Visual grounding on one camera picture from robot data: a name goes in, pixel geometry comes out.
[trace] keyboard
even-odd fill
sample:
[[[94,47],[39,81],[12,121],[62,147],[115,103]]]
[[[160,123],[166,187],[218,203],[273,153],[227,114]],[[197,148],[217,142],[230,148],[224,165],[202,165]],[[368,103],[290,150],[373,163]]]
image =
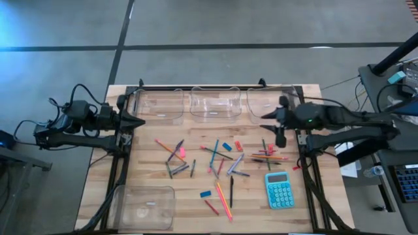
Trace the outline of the keyboard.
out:
[[[393,166],[393,173],[402,201],[418,202],[418,164]]]

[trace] clear plastic bin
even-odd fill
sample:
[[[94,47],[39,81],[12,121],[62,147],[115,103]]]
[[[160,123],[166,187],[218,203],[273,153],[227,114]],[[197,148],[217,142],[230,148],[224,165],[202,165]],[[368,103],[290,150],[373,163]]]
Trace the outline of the clear plastic bin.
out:
[[[249,118],[252,123],[259,125],[275,125],[276,120],[261,119],[279,105],[279,98],[284,95],[289,99],[289,109],[293,110],[300,104],[299,97],[293,86],[267,87],[261,89],[249,88],[247,90],[247,107]]]
[[[241,91],[193,87],[190,92],[190,113],[196,122],[233,123],[241,114]]]
[[[181,125],[184,113],[184,92],[144,91],[135,92],[133,115],[146,121],[146,125]]]
[[[172,187],[116,188],[108,228],[167,230],[172,225],[176,201]]]

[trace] blue eraser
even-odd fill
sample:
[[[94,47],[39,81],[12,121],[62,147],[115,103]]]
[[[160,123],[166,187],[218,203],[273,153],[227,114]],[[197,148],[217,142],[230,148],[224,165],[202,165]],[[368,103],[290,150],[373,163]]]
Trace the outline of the blue eraser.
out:
[[[232,150],[232,148],[227,143],[223,143],[222,146],[228,151]]]
[[[390,84],[394,84],[394,83],[397,83],[399,80],[401,80],[401,79],[403,79],[403,78],[405,78],[405,77],[406,77],[405,72],[399,71],[399,72],[397,72],[396,74],[394,74],[393,76],[391,76],[391,78],[390,78],[390,79],[388,79],[387,81],[388,81]]]
[[[201,198],[202,197],[206,197],[206,196],[210,196],[210,195],[212,195],[211,192],[210,192],[210,190],[209,191],[205,191],[205,192],[202,192],[201,193]]]

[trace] orange pencil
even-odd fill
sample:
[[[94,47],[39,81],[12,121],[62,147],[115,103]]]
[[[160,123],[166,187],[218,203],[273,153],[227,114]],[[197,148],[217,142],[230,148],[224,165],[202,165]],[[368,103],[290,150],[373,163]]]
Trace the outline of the orange pencil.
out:
[[[225,208],[225,211],[227,212],[227,215],[228,215],[228,218],[229,218],[229,221],[233,221],[233,215],[232,215],[232,213],[231,213],[231,211],[230,211],[230,209],[229,209],[229,206],[228,206],[228,203],[227,203],[227,201],[225,200],[225,196],[223,196],[223,192],[222,192],[222,188],[221,188],[221,186],[219,185],[219,182],[216,182],[216,185],[217,185],[217,190],[218,190],[218,193],[220,193],[220,197],[221,197],[221,201],[222,201],[222,204],[223,204],[223,207]]]
[[[273,156],[266,156],[266,155],[257,155],[251,154],[251,157],[260,157],[260,158],[267,158],[267,159],[280,159],[280,160],[288,160],[288,157],[273,157]]]
[[[159,144],[159,145],[161,145],[163,148],[165,148],[167,151],[169,151],[170,153],[172,153],[172,150],[169,148],[169,147],[167,147],[166,145],[164,145],[163,143],[161,143],[160,141],[159,141],[159,139],[155,139],[155,141]],[[185,163],[185,161],[179,156],[179,155],[177,155],[177,153],[175,153],[174,154],[174,156],[176,156],[178,159],[180,159],[180,160],[182,160],[182,162],[184,162]]]

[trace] blue calculator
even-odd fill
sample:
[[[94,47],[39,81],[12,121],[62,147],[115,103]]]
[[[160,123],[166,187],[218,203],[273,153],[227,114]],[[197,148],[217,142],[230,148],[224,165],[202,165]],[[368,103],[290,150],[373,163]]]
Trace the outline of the blue calculator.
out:
[[[277,210],[295,206],[287,172],[266,174],[265,181],[270,208]]]

